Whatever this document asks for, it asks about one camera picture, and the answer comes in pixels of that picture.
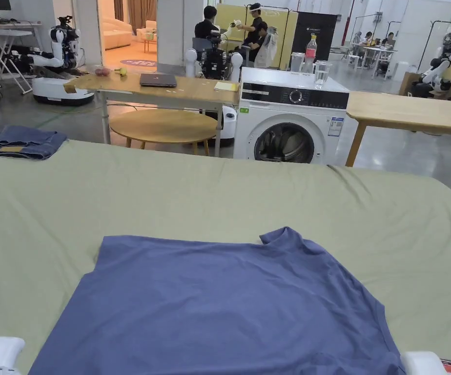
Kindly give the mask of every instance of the washing machine control panel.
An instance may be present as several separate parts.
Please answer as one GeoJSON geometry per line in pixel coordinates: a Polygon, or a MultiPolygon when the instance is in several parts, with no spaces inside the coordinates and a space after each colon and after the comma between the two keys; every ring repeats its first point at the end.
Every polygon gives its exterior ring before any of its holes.
{"type": "Polygon", "coordinates": [[[319,108],[346,109],[349,93],[244,83],[242,99],[319,108]]]}

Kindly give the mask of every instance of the red label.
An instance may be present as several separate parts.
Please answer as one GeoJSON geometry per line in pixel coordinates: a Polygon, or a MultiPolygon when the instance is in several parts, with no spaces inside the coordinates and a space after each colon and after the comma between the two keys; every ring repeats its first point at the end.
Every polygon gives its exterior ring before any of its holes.
{"type": "Polygon", "coordinates": [[[314,59],[316,57],[316,50],[315,49],[306,49],[306,58],[314,59]]]}

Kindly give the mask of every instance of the washing machine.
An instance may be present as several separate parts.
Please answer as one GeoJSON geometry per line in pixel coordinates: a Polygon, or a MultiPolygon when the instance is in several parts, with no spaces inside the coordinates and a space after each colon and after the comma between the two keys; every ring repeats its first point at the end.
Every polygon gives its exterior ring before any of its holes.
{"type": "Polygon", "coordinates": [[[331,78],[243,67],[234,159],[334,164],[349,90],[331,78]]]}

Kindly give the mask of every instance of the doorway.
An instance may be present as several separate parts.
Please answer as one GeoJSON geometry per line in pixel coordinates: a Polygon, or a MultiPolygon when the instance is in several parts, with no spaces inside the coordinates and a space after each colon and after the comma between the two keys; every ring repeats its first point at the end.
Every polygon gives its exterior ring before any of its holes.
{"type": "Polygon", "coordinates": [[[98,0],[98,5],[103,65],[156,70],[158,0],[98,0]]]}

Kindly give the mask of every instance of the laptop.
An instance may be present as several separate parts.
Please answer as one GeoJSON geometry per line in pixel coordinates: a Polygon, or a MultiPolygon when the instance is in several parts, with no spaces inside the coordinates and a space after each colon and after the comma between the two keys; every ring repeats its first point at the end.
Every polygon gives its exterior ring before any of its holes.
{"type": "Polygon", "coordinates": [[[141,86],[148,87],[177,87],[175,76],[169,74],[141,74],[141,86]]]}

